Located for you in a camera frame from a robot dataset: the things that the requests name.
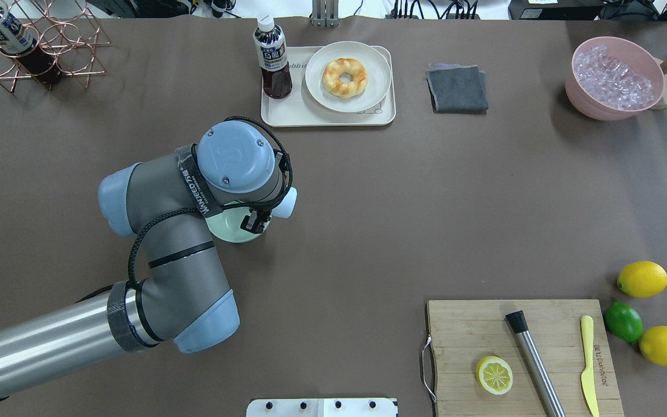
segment light blue joint cap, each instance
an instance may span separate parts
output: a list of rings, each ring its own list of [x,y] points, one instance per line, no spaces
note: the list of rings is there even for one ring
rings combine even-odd
[[[230,120],[211,127],[202,137],[197,164],[207,182],[220,190],[248,193],[272,177],[274,150],[254,126]]]
[[[211,348],[230,338],[238,329],[241,320],[233,298],[233,290],[228,290],[202,313],[192,324],[174,338],[180,352],[194,353]]]
[[[139,164],[141,163],[132,164],[105,177],[97,192],[102,216],[107,219],[109,227],[120,236],[135,235],[127,219],[127,185],[130,183],[130,175],[133,175],[133,170]]]
[[[295,187],[290,187],[289,192],[283,198],[279,206],[272,209],[272,216],[287,219],[292,214],[295,208],[295,201],[297,201],[297,190]]]

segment bowl of ice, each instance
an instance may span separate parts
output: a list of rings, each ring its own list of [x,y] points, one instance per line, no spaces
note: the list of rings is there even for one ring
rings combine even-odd
[[[654,106],[664,91],[662,69],[640,45],[613,36],[589,39],[575,50],[567,98],[588,117],[620,120]]]

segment donut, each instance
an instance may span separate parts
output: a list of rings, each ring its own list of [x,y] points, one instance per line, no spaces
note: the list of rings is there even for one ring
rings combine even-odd
[[[343,74],[351,76],[350,82],[342,82]],[[323,85],[326,91],[341,98],[360,95],[367,88],[367,69],[357,59],[339,58],[326,65],[323,71]]]

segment black muddler tip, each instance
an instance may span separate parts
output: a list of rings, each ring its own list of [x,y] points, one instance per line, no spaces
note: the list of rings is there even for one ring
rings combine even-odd
[[[529,330],[529,327],[526,325],[526,319],[524,319],[523,310],[507,314],[506,320],[508,320],[508,324],[514,333],[527,332]]]

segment bottle label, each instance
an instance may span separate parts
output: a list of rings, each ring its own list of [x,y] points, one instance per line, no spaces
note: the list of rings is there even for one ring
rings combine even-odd
[[[0,46],[11,55],[24,52],[32,45],[32,35],[22,23],[10,13],[0,20]]]
[[[259,66],[267,71],[279,71],[287,65],[287,55],[285,53],[285,38],[280,38],[272,45],[260,45],[257,43],[257,56],[259,57]]]

